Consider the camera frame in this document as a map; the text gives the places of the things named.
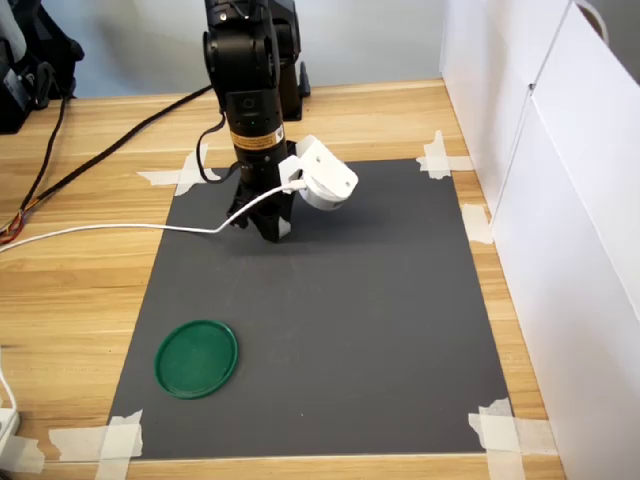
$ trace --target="white panel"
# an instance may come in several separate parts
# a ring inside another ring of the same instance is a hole
[[[535,105],[493,230],[568,478],[638,478],[640,323]]]
[[[442,76],[493,213],[528,82],[509,59],[482,0],[449,0],[445,22]]]
[[[569,0],[483,0],[518,72],[534,83]]]
[[[575,6],[534,98],[639,312],[640,87]]]
[[[312,86],[439,76],[446,0],[296,0]],[[196,90],[204,0],[54,0],[47,11],[85,49],[78,96]]]

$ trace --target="white cable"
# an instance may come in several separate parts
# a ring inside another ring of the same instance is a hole
[[[11,414],[9,415],[9,420],[7,420],[6,425],[0,425],[0,440],[2,440],[2,437],[4,436],[5,431],[9,428],[9,425],[11,425],[11,421],[13,420],[13,417],[15,417],[16,413],[18,412],[18,404],[16,403],[16,397],[13,395],[13,391],[11,390],[11,387],[9,386],[9,382],[7,382],[7,379],[4,377],[4,372],[2,371],[2,347],[0,346],[0,381],[2,382],[2,385],[4,385],[4,389],[7,391],[7,395],[9,395],[9,401],[11,402]]]
[[[4,253],[12,248],[21,247],[28,243],[36,242],[38,240],[44,240],[45,238],[56,237],[58,235],[64,235],[66,233],[74,233],[74,232],[83,232],[86,230],[102,230],[105,228],[151,228],[156,230],[171,230],[173,232],[186,232],[186,233],[202,233],[206,235],[213,235],[216,233],[220,233],[226,227],[228,227],[236,218],[244,214],[247,210],[260,203],[266,198],[269,198],[271,195],[275,195],[276,193],[282,192],[283,190],[292,190],[298,191],[307,188],[307,184],[304,180],[294,180],[291,183],[286,185],[281,185],[276,188],[272,188],[268,192],[263,193],[262,195],[254,198],[249,203],[247,203],[244,207],[238,210],[236,213],[231,215],[225,222],[220,225],[215,230],[209,230],[206,228],[192,228],[192,227],[176,227],[172,225],[157,225],[153,223],[106,223],[101,225],[84,225],[82,227],[73,227],[67,228],[65,230],[59,230],[57,232],[45,233],[44,235],[37,235],[35,237],[27,238],[26,240],[21,240],[16,243],[10,243],[6,247],[0,248],[0,253]]]

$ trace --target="green plastic lid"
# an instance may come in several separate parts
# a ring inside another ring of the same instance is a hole
[[[238,363],[238,342],[221,322],[196,320],[176,328],[156,353],[156,380],[170,395],[193,399],[222,387]]]

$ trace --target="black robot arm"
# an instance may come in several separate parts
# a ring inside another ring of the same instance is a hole
[[[223,122],[225,116],[229,122],[235,167],[241,167],[231,215],[280,185],[278,164],[293,153],[283,121],[301,118],[309,87],[303,66],[302,85],[296,82],[300,35],[292,0],[205,0],[205,6],[205,63]],[[293,198],[274,195],[235,224],[245,228],[251,220],[265,239],[277,242],[291,222]]]

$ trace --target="wooden table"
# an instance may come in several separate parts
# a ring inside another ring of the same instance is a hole
[[[73,100],[44,183],[51,185],[177,98]],[[32,113],[20,134],[0,137],[0,219],[13,215],[31,185],[58,106],[52,102]],[[216,99],[208,93],[158,121],[42,206],[21,238],[82,224],[164,223],[174,187],[151,187],[136,172],[182,168],[198,135],[218,119]],[[441,80],[316,88],[304,120],[286,129],[291,140],[313,133],[345,161],[422,156],[436,130],[442,130],[449,155],[468,155]],[[230,165],[228,132],[208,143],[207,166]],[[460,203],[485,205],[474,172],[453,177]],[[92,464],[58,463],[48,431],[106,424],[160,237],[151,230],[83,232],[0,256],[5,372],[19,402],[19,434],[39,440],[47,478],[95,474]],[[471,249],[515,414],[545,419],[495,247],[472,243]],[[524,464],[527,478],[564,478],[557,457],[526,456]],[[132,462],[129,478],[150,477],[470,480],[489,474],[483,454]]]

